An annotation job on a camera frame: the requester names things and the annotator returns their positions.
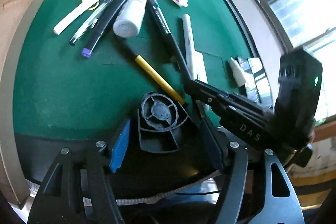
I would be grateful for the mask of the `black round fan part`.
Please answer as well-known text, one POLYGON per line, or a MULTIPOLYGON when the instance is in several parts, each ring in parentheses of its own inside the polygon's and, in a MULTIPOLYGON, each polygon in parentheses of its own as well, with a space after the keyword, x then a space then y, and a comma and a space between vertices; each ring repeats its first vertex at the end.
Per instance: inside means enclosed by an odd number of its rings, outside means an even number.
POLYGON ((164 94, 145 94, 137 117, 139 146, 145 152, 173 153, 199 140, 199 129, 187 111, 164 94))

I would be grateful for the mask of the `white ointment tube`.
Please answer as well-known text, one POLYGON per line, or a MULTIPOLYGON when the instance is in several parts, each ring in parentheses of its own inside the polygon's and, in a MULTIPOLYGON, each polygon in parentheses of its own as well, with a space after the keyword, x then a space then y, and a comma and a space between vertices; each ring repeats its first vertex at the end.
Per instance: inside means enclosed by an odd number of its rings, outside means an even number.
POLYGON ((205 84, 208 83, 203 54, 197 51, 193 53, 193 78, 205 84))

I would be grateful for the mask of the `yellow black pen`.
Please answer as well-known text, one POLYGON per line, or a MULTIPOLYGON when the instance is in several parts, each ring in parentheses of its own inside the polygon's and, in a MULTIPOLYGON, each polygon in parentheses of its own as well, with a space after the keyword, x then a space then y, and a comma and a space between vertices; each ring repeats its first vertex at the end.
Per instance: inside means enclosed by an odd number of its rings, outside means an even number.
POLYGON ((185 100, 171 87, 171 85, 138 53, 136 53, 124 39, 118 40, 120 48, 127 52, 134 60, 171 98, 184 105, 185 100))

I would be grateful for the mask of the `black purple-capped marker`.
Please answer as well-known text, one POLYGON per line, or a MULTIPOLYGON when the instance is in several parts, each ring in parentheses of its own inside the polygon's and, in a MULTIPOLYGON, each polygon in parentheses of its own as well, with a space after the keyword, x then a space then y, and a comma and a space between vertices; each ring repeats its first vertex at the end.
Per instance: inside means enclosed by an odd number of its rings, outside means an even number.
POLYGON ((104 32, 110 25, 113 17, 117 14, 118 10, 121 9, 122 5, 126 1, 127 0, 113 0, 110 2, 103 16, 99 18, 96 26, 94 26, 92 36, 81 52, 82 56, 86 58, 90 58, 92 56, 93 50, 96 47, 98 41, 104 35, 104 32))

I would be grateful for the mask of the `white pill bottle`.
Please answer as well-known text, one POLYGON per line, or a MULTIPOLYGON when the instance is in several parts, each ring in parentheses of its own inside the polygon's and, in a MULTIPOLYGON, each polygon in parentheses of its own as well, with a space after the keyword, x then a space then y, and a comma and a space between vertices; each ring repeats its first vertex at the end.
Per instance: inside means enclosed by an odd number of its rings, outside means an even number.
POLYGON ((113 24, 115 35, 127 39, 139 34, 147 0, 127 0, 113 24))

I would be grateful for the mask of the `blue capped white pen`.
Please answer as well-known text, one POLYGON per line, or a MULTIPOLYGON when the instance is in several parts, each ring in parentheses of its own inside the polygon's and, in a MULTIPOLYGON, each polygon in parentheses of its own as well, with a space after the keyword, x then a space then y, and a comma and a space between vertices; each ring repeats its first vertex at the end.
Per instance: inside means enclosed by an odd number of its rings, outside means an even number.
POLYGON ((194 66, 195 47, 194 47, 193 30, 191 27, 191 19, 189 14, 183 14, 182 23, 185 38, 186 64, 192 79, 195 80, 197 79, 197 70, 194 66))

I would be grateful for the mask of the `black marker pen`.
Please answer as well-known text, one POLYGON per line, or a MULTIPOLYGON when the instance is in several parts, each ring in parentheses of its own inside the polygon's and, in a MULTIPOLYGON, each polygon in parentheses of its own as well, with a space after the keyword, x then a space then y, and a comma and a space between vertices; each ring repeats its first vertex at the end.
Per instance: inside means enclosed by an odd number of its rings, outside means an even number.
POLYGON ((191 80, 191 75, 189 73, 187 64, 185 62, 185 59, 183 57, 183 54, 180 50, 180 47, 174 37, 174 35, 171 33, 171 30, 169 28, 169 25, 167 24, 167 21, 165 19, 165 16, 157 2, 157 0, 147 0, 147 6, 149 8, 149 11, 154 18, 155 23, 157 24, 163 39, 168 46, 169 50, 171 50, 173 56, 175 57, 177 64, 179 66, 179 69, 182 74, 183 82, 191 80))

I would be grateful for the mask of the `white dropper bottle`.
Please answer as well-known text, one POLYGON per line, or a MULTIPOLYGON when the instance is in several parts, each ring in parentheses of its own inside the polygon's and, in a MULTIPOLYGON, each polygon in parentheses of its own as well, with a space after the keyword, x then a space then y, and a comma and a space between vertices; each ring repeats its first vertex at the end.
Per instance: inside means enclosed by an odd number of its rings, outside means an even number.
POLYGON ((246 84, 246 77, 244 70, 240 67, 238 62, 234 58, 230 58, 228 60, 230 68, 232 70, 232 75, 238 85, 238 87, 242 87, 246 84))

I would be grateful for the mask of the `smartphone with lit screen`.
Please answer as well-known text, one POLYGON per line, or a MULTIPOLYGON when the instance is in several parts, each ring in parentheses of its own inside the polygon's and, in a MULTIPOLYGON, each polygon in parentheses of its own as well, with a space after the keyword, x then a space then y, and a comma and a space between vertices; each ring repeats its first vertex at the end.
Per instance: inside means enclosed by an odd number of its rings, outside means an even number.
POLYGON ((246 84, 240 88, 240 93, 262 107, 272 109, 273 96, 261 60, 258 57, 245 59, 241 56, 237 56, 236 60, 246 77, 246 84))

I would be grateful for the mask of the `silver black ballpoint pen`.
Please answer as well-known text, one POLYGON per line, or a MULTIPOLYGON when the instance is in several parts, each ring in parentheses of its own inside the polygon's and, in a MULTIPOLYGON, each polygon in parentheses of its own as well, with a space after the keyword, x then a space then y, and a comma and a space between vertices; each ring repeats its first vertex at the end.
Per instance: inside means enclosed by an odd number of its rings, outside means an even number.
POLYGON ((85 20, 85 22, 79 27, 75 34, 70 39, 69 44, 75 46, 77 41, 83 36, 88 28, 93 28, 97 23, 99 17, 102 15, 108 5, 114 0, 104 0, 102 4, 98 6, 96 10, 85 20))

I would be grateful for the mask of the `white marker pen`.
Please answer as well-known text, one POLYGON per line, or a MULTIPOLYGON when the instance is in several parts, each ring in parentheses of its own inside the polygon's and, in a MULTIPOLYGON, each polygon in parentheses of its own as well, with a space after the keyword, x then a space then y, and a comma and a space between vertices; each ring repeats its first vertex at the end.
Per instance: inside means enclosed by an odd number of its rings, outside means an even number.
POLYGON ((67 14, 56 26, 54 26, 54 33, 60 35, 76 18, 78 18, 84 11, 88 10, 96 2, 100 0, 86 0, 75 9, 73 9, 69 14, 67 14))

